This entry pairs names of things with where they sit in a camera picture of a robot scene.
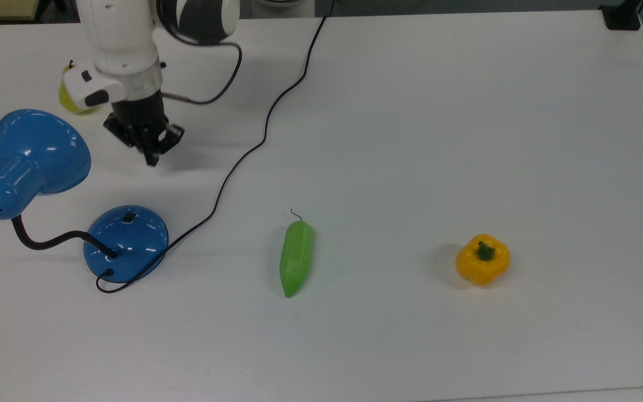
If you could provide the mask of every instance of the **lamp switch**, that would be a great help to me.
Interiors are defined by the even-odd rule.
[[[123,223],[131,223],[133,222],[133,218],[135,218],[137,215],[134,213],[127,213],[125,216],[123,216]]]

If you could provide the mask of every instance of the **lamp base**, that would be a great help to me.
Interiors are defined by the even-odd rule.
[[[102,214],[91,225],[89,233],[117,254],[111,259],[92,245],[84,244],[84,258],[96,276],[107,270],[113,275],[104,280],[126,283],[135,277],[159,252],[168,246],[168,228],[163,219],[148,208],[124,205]],[[140,277],[148,275],[162,258]]]

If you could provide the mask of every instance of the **yellow bell pepper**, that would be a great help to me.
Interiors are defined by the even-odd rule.
[[[479,234],[456,257],[458,273],[474,285],[485,286],[510,265],[510,250],[490,234]]]

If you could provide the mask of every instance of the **pepper stem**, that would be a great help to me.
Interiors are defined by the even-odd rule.
[[[484,242],[478,242],[478,246],[480,247],[478,249],[478,258],[480,261],[490,261],[493,259],[495,255],[495,249],[493,247],[486,245]]]

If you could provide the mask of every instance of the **cable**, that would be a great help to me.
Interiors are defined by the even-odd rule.
[[[217,99],[220,99],[220,97],[222,95],[224,95],[225,92],[227,92],[227,89],[230,87],[230,85],[232,85],[232,81],[234,81],[235,76],[237,76],[237,71],[239,71],[239,67],[240,67],[240,65],[242,65],[242,48],[239,46],[239,44],[236,44],[236,43],[233,43],[233,42],[223,42],[223,43],[219,43],[219,44],[194,45],[194,46],[232,46],[232,47],[237,48],[237,53],[238,53],[237,66],[234,67],[234,71],[232,71],[232,76],[230,76],[230,78],[227,80],[227,84],[225,84],[225,87],[222,89],[222,91],[220,91],[219,94],[217,94],[215,97],[213,97],[212,99],[207,100],[207,101],[196,101],[196,100],[190,99],[189,97],[183,97],[183,96],[175,95],[175,94],[166,94],[165,92],[163,92],[163,97],[170,98],[170,99],[175,99],[175,100],[181,101],[181,102],[198,104],[198,105],[211,104],[212,102],[215,102]]]
[[[51,240],[46,240],[45,242],[36,242],[36,241],[33,241],[26,233],[26,229],[23,227],[23,222],[21,221],[21,216],[11,218],[11,223],[13,223],[13,229],[15,230],[16,236],[18,237],[18,239],[21,240],[23,245],[25,245],[26,247],[32,250],[48,250],[52,247],[56,247],[57,245],[60,245],[62,242],[65,242],[66,240],[79,238],[84,240],[88,244],[96,247],[96,249],[100,250],[100,252],[107,255],[107,257],[110,257],[110,258],[116,257],[116,252],[114,250],[111,250],[109,247],[102,244],[102,242],[96,239],[96,237],[93,237],[89,232],[71,231],[71,232],[66,232],[62,235],[56,236]]]
[[[240,65],[242,65],[242,48],[239,46],[239,44],[233,43],[233,42],[222,42],[222,43],[203,43],[201,41],[197,41],[194,39],[187,38],[186,36],[181,33],[180,29],[177,26],[177,23],[171,23],[170,21],[176,21],[176,18],[169,18],[166,16],[166,13],[171,13],[172,15],[175,15],[175,10],[171,9],[173,7],[173,3],[171,2],[163,2],[163,0],[156,0],[155,2],[156,5],[156,11],[158,13],[158,20],[160,20],[160,24],[163,25],[163,28],[170,34],[170,36],[173,36],[173,38],[176,38],[177,40],[183,42],[184,44],[189,44],[190,46],[205,46],[205,47],[212,47],[212,46],[232,46],[237,48],[237,66],[235,66],[234,71],[232,71],[232,76],[227,80],[227,84],[225,84],[225,87],[222,89],[222,91],[219,92],[215,97],[213,97],[210,100],[207,101],[196,101],[193,99],[189,99],[188,97],[181,97],[178,95],[171,95],[171,94],[164,94],[165,97],[171,98],[171,99],[176,99],[181,102],[187,102],[187,103],[192,103],[192,104],[211,104],[212,102],[215,102],[217,99],[219,99],[225,92],[227,92],[227,89],[232,85],[232,81],[234,81],[235,77],[237,76],[237,71],[239,71]]]
[[[153,264],[155,264],[161,258],[163,258],[164,255],[166,255],[173,247],[175,247],[179,242],[181,242],[183,239],[188,237],[189,234],[196,231],[197,228],[203,226],[205,222],[209,221],[212,218],[212,216],[215,215],[217,211],[217,206],[220,203],[220,198],[222,197],[222,191],[225,189],[225,185],[227,185],[227,181],[229,180],[230,176],[232,176],[232,173],[234,173],[234,171],[237,169],[240,163],[242,163],[242,161],[249,154],[253,153],[255,150],[257,150],[258,148],[260,148],[262,145],[265,144],[267,140],[268,128],[270,127],[270,117],[272,115],[273,110],[275,110],[276,105],[279,103],[279,101],[281,101],[281,99],[283,99],[284,95],[288,94],[291,90],[296,88],[302,81],[304,81],[304,78],[306,77],[306,72],[309,69],[309,59],[311,59],[311,51],[314,48],[314,44],[316,43],[316,38],[319,37],[319,32],[322,30],[322,26],[324,26],[324,21],[326,21],[327,18],[332,15],[335,2],[336,0],[332,0],[332,7],[330,8],[328,15],[325,15],[321,18],[319,27],[316,28],[316,32],[314,33],[314,38],[311,39],[309,50],[306,53],[306,61],[304,62],[304,72],[301,74],[301,77],[299,77],[299,79],[297,79],[296,82],[294,82],[294,84],[292,84],[289,88],[284,89],[284,91],[281,94],[279,94],[279,96],[276,97],[275,101],[272,103],[270,107],[270,111],[267,112],[267,117],[265,119],[265,131],[263,132],[262,140],[260,141],[260,143],[250,148],[250,150],[248,150],[247,152],[245,152],[244,155],[242,155],[242,157],[240,157],[239,160],[237,160],[237,163],[235,163],[234,166],[232,166],[232,169],[230,169],[227,176],[225,176],[225,179],[222,181],[222,185],[220,186],[220,191],[217,193],[217,198],[215,199],[215,203],[212,206],[212,212],[207,217],[205,217],[205,219],[202,219],[202,221],[198,222],[197,224],[195,224],[195,226],[188,229],[188,231],[181,234],[177,239],[175,239],[171,244],[169,244],[168,247],[165,248],[165,250],[161,251],[158,255],[156,255],[156,257],[154,257],[153,260],[151,260],[151,262],[149,262],[145,267],[143,267],[143,269],[141,269],[138,273],[136,273],[136,275],[134,275],[133,278],[128,280],[128,282],[126,282],[122,286],[115,288],[113,290],[107,290],[100,287],[100,280],[107,276],[111,276],[114,273],[113,273],[113,270],[107,270],[107,272],[100,274],[99,277],[96,279],[96,287],[98,288],[98,290],[102,291],[103,293],[115,293],[132,285],[136,280],[140,279],[143,273],[148,272],[148,269],[150,269],[150,267],[153,267]]]

